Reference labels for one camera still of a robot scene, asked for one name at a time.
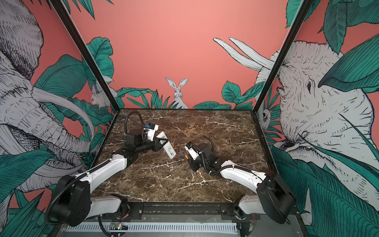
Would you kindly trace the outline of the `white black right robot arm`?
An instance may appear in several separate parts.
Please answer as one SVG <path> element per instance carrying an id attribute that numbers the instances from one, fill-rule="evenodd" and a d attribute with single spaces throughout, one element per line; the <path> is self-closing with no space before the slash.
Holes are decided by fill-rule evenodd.
<path id="1" fill-rule="evenodd" d="M 253 204 L 251 196 L 243 196 L 237 202 L 236 217 L 242 218 L 244 215 L 262 210 L 276 223 L 289 223 L 287 217 L 295 205 L 296 196 L 277 172 L 271 170 L 264 173 L 239 166 L 231 160 L 216 156 L 214 147 L 209 147 L 206 143 L 195 145 L 189 142 L 185 145 L 185 149 L 189 153 L 186 155 L 186 160 L 193 171 L 202 167 L 210 176 L 219 176 L 237 182 L 258 196 L 257 203 L 260 204 L 260 208 Z"/>

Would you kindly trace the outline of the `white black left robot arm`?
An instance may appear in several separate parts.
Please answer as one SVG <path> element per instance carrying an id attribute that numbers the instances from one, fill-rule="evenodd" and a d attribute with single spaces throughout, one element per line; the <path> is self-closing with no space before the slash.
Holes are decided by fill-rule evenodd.
<path id="1" fill-rule="evenodd" d="M 168 139 L 161 132 L 156 137 L 138 139 L 135 144 L 135 135 L 128 133 L 126 136 L 122 147 L 103 163 L 76 176 L 66 175 L 58 181 L 46 209 L 45 224 L 75 227 L 90 217 L 102 214 L 119 212 L 122 217 L 127 216 L 128 210 L 122 209 L 127 206 L 127 199 L 121 196 L 92 198 L 92 192 L 107 179 L 131 166 L 138 160 L 139 154 L 159 151 L 168 143 Z"/>

